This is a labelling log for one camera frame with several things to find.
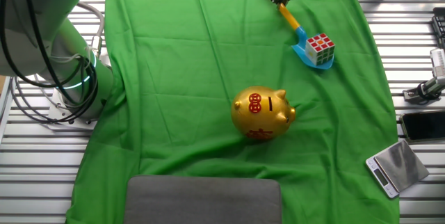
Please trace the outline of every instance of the gray mat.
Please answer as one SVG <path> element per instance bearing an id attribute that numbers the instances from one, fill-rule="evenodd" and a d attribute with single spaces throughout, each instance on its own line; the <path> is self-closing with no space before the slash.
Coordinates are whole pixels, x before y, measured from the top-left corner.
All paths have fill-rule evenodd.
<path id="1" fill-rule="evenodd" d="M 270 179 L 141 175 L 129 180 L 124 224 L 281 224 Z"/>

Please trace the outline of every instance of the cardboard box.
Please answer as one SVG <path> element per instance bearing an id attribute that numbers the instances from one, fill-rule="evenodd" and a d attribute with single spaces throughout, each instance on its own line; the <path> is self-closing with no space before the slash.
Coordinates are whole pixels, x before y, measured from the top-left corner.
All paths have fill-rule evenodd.
<path id="1" fill-rule="evenodd" d="M 1 94 L 1 91 L 3 90 L 3 85 L 5 84 L 5 79 L 6 79 L 6 77 L 0 75 L 0 94 Z"/>

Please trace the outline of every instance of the smartphone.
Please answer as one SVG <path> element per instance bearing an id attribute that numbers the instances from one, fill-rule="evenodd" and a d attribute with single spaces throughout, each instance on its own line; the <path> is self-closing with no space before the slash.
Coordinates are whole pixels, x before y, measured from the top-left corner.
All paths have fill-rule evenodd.
<path id="1" fill-rule="evenodd" d="M 445 111 L 406 113 L 400 121 L 408 142 L 445 139 Z"/>

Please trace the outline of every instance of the black cable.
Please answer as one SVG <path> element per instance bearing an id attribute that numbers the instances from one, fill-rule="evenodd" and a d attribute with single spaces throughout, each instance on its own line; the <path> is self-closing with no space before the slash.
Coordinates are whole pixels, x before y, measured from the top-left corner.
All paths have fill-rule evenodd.
<path id="1" fill-rule="evenodd" d="M 26 81 L 27 83 L 34 85 L 34 86 L 38 86 L 41 88 L 55 88 L 57 85 L 56 84 L 42 84 L 42 83 L 38 83 L 35 81 L 32 81 L 28 78 L 26 78 L 17 68 L 17 66 L 14 64 L 13 59 L 11 58 L 10 52 L 9 52 L 9 48 L 8 48 L 8 43 L 6 42 L 6 27 L 5 27 L 5 23 L 6 23 L 6 0 L 0 0 L 0 43 L 1 43 L 1 48 L 3 49 L 3 53 L 5 55 L 6 60 L 8 61 L 9 66 L 11 67 L 11 69 L 13 70 L 13 72 L 20 77 L 22 80 Z M 81 66 L 78 65 L 75 69 L 75 71 L 64 81 L 62 81 L 61 83 L 63 85 L 65 85 L 66 83 L 68 83 L 69 81 L 72 80 L 72 78 L 74 78 L 74 76 L 77 74 L 77 72 L 79 71 L 79 68 Z"/>
<path id="2" fill-rule="evenodd" d="M 77 74 L 77 72 L 79 71 L 79 69 L 81 69 L 81 85 L 82 85 L 82 92 L 81 92 L 81 99 L 84 97 L 84 86 L 85 86 L 85 82 L 83 79 L 83 72 L 84 72 L 84 63 L 83 63 L 83 58 L 81 59 L 80 63 L 77 65 L 76 70 L 70 75 L 70 77 L 68 79 L 66 79 L 65 81 L 60 82 L 57 78 L 57 76 L 55 75 L 54 69 L 52 69 L 51 63 L 49 62 L 49 58 L 48 55 L 45 51 L 45 46 L 43 45 L 43 41 L 38 29 L 38 25 L 37 25 L 37 19 L 35 18 L 35 13 L 34 13 L 34 9 L 33 9 L 33 4 L 31 0 L 26 0 L 27 1 L 27 5 L 28 5 L 28 9 L 29 9 L 29 16 L 31 18 L 31 22 L 33 24 L 33 29 L 34 29 L 34 33 L 36 36 L 36 40 L 38 41 L 39 44 L 39 48 L 40 51 L 42 53 L 42 57 L 44 58 L 45 63 L 47 64 L 47 68 L 51 74 L 51 76 L 54 78 L 54 81 L 56 82 L 56 84 L 41 84 L 38 82 L 34 82 L 30 79 L 27 79 L 15 66 L 10 53 L 9 53 L 9 49 L 8 49 L 8 45 L 6 42 L 6 27 L 5 27 L 5 23 L 6 23 L 6 0 L 0 0 L 0 40 L 1 40 L 1 45 L 3 48 L 3 52 L 5 54 L 5 57 L 8 61 L 8 63 L 11 66 L 11 69 L 13 69 L 13 71 L 20 77 L 22 78 L 24 81 L 34 85 L 34 86 L 39 86 L 39 87 L 43 87 L 43 88 L 54 88 L 54 87 L 58 87 L 59 90 L 62 92 L 62 94 L 64 94 L 64 96 L 67 99 L 71 99 L 71 97 L 66 93 L 66 91 L 64 90 L 64 88 L 62 87 L 62 85 L 66 84 L 67 82 L 71 81 L 72 78 L 74 78 L 74 76 Z M 89 93 L 92 93 L 91 97 L 87 97 L 87 101 L 83 101 L 83 102 L 79 102 L 78 105 L 79 108 L 73 112 L 71 115 L 63 118 L 63 119 L 51 119 L 48 118 L 45 115 L 42 115 L 40 113 L 38 113 L 38 111 L 34 110 L 32 108 L 32 106 L 26 101 L 25 96 L 23 95 L 23 92 L 21 90 L 21 88 L 19 87 L 19 83 L 17 78 L 15 79 L 17 82 L 17 89 L 19 90 L 20 96 L 22 97 L 22 99 L 24 100 L 25 104 L 30 108 L 30 110 L 32 110 L 34 113 L 36 113 L 38 116 L 43 117 L 47 120 L 42 120 L 42 119 L 38 119 L 33 117 L 31 114 L 27 113 L 25 109 L 22 108 L 22 106 L 19 104 L 14 91 L 12 90 L 12 86 L 11 86 L 11 93 L 13 95 L 13 99 L 17 105 L 17 107 L 19 107 L 20 110 L 22 110 L 24 112 L 25 115 L 27 115 L 28 117 L 30 117 L 31 119 L 34 119 L 38 122 L 42 122 L 42 123 L 58 123 L 58 122 L 67 122 L 67 121 L 71 121 L 74 120 L 76 118 L 78 118 L 80 115 L 82 115 L 83 113 L 85 113 L 89 107 L 91 106 L 91 104 L 94 102 L 96 96 L 97 96 L 97 92 L 98 92 L 98 83 L 97 83 L 97 74 L 95 72 L 95 68 L 94 66 L 92 66 L 92 63 L 89 62 L 88 67 L 85 69 L 87 71 L 87 74 L 90 76 L 90 86 L 89 86 Z"/>
<path id="3" fill-rule="evenodd" d="M 43 44 L 42 36 L 40 35 L 39 26 L 37 23 L 37 18 L 35 17 L 35 11 L 32 0 L 26 0 L 26 5 L 28 6 L 28 12 L 29 17 L 31 19 L 31 25 L 33 26 L 35 40 L 37 41 L 37 44 L 39 46 L 40 53 L 42 54 L 43 61 L 47 65 L 48 72 L 51 75 L 51 78 L 54 80 L 54 83 L 57 85 L 57 88 L 62 93 L 62 95 L 67 98 L 68 101 L 73 103 L 74 105 L 80 105 L 82 102 L 76 102 L 74 101 L 70 95 L 68 95 L 67 91 L 63 88 L 63 84 L 58 80 L 57 74 L 54 71 L 53 67 L 51 66 L 51 61 L 49 60 L 49 57 L 47 55 L 47 51 L 45 50 L 45 46 Z"/>
<path id="4" fill-rule="evenodd" d="M 97 96 L 97 91 L 98 91 L 98 83 L 97 83 L 97 76 L 96 76 L 96 72 L 94 67 L 91 65 L 89 67 L 91 69 L 90 72 L 90 79 L 91 79 L 91 83 L 94 83 L 94 88 L 93 86 L 90 86 L 89 92 L 93 93 L 93 96 L 91 97 L 91 99 L 86 103 L 85 106 L 79 107 L 75 112 L 73 112 L 72 114 L 70 114 L 69 116 L 62 118 L 62 119 L 51 119 L 48 118 L 45 115 L 42 115 L 41 113 L 39 113 L 38 111 L 36 111 L 35 109 L 32 108 L 32 106 L 28 103 L 28 101 L 26 100 L 22 89 L 20 88 L 20 85 L 18 83 L 17 77 L 15 77 L 15 82 L 16 82 L 16 86 L 17 86 L 17 90 L 19 91 L 20 97 L 22 98 L 22 100 L 25 102 L 25 104 L 29 107 L 30 110 L 32 110 L 34 113 L 36 113 L 37 115 L 39 115 L 40 117 L 43 117 L 47 120 L 42 120 L 36 117 L 33 117 L 31 114 L 26 112 L 26 109 L 24 109 L 22 107 L 22 105 L 20 105 L 17 97 L 15 96 L 14 90 L 13 90 L 13 80 L 11 79 L 10 81 L 10 91 L 11 91 L 11 95 L 13 96 L 13 100 L 16 104 L 16 106 L 20 109 L 20 111 L 22 111 L 26 116 L 30 117 L 31 119 L 38 121 L 40 123 L 45 123 L 45 124 L 49 124 L 49 123 L 60 123 L 60 122 L 69 122 L 72 120 L 77 119 L 80 115 L 84 114 L 91 106 L 91 104 L 94 102 L 96 96 Z"/>

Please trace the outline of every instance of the green cloth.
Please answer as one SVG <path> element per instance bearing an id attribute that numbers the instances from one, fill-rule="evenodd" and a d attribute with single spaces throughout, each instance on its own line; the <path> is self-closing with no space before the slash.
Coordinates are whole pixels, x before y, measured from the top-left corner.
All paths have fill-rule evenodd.
<path id="1" fill-rule="evenodd" d="M 86 148 L 68 223 L 122 223 L 134 175 L 268 178 L 283 224 L 398 223 L 365 159 L 397 141 L 385 72 L 357 0 L 292 0 L 307 34 L 337 45 L 305 66 L 269 0 L 106 0 L 114 86 Z M 230 105 L 249 86 L 283 88 L 288 132 L 251 145 Z"/>

